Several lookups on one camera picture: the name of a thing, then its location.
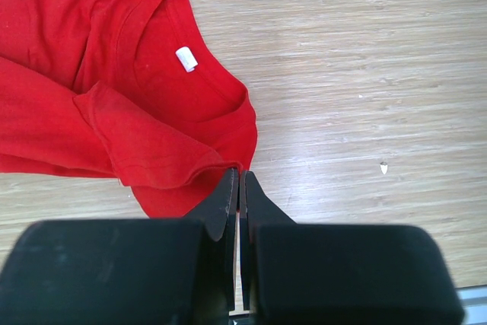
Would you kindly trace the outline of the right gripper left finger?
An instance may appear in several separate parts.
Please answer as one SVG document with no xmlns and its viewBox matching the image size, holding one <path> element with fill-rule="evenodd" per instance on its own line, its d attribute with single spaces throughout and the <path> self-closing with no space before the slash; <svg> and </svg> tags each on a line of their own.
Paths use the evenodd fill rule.
<svg viewBox="0 0 487 325">
<path fill-rule="evenodd" d="M 226 324 L 239 175 L 182 218 L 39 221 L 1 272 L 3 324 Z"/>
</svg>

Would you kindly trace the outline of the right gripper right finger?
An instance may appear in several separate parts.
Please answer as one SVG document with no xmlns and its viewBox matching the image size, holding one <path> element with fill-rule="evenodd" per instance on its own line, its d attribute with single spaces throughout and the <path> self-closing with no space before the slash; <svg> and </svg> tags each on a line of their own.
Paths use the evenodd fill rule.
<svg viewBox="0 0 487 325">
<path fill-rule="evenodd" d="M 240 177 L 243 306 L 258 324 L 460 324 L 442 253 L 411 225 L 301 224 Z"/>
</svg>

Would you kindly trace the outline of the red t-shirt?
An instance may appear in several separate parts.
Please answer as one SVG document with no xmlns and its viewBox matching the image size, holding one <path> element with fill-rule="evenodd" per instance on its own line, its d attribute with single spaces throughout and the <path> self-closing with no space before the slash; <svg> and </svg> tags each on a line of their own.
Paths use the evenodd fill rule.
<svg viewBox="0 0 487 325">
<path fill-rule="evenodd" d="M 185 215 L 256 150 L 247 87 L 189 0 L 1 0 L 1 170 L 116 178 Z"/>
</svg>

